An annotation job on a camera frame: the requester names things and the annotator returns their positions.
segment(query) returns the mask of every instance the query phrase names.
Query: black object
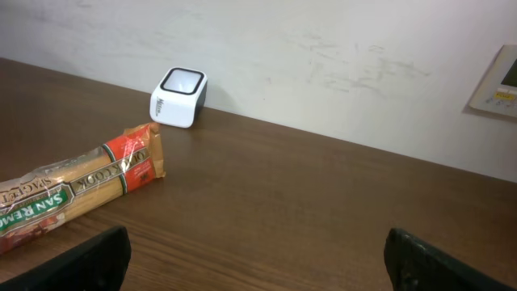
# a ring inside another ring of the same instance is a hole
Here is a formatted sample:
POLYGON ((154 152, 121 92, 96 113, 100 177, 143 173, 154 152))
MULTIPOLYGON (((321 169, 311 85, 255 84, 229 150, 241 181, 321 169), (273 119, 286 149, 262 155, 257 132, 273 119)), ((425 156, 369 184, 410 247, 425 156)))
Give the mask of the black object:
POLYGON ((0 284, 0 291, 116 291, 130 259, 128 231, 117 226, 0 284))
POLYGON ((391 229, 385 264, 394 291, 515 291, 400 229, 391 229))

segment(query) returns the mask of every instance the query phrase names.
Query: white wall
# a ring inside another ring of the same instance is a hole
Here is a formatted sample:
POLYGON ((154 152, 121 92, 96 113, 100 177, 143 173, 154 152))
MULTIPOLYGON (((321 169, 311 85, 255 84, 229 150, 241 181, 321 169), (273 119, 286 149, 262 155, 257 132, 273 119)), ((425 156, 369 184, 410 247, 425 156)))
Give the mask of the white wall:
POLYGON ((0 57, 517 181, 517 124, 464 112, 515 0, 2 0, 0 57))

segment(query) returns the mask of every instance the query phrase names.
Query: white cube device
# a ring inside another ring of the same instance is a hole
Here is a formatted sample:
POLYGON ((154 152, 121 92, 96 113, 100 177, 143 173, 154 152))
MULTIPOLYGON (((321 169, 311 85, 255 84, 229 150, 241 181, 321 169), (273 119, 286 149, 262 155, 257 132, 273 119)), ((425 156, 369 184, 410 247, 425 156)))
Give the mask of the white cube device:
POLYGON ((170 69, 151 95, 151 118, 162 124, 190 127, 204 106, 207 81, 203 72, 170 69))

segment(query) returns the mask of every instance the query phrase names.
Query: red label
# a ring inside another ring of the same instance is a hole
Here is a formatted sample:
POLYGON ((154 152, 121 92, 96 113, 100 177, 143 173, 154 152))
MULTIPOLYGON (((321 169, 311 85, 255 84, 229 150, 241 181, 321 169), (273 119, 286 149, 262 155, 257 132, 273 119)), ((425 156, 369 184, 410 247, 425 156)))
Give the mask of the red label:
MULTIPOLYGON (((149 125, 128 135, 122 135, 106 143, 113 153, 113 158, 118 161, 130 157, 133 153, 145 148, 143 139, 149 140, 149 125)), ((127 192, 139 188, 154 179, 153 161, 147 158, 124 173, 127 192)))

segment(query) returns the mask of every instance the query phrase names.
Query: pasta package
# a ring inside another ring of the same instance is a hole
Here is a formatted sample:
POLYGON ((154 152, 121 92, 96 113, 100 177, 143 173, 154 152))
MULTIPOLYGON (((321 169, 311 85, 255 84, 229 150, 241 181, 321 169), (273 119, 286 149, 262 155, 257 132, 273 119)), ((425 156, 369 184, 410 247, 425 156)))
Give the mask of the pasta package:
POLYGON ((0 183, 0 254, 165 176, 157 123, 0 183))

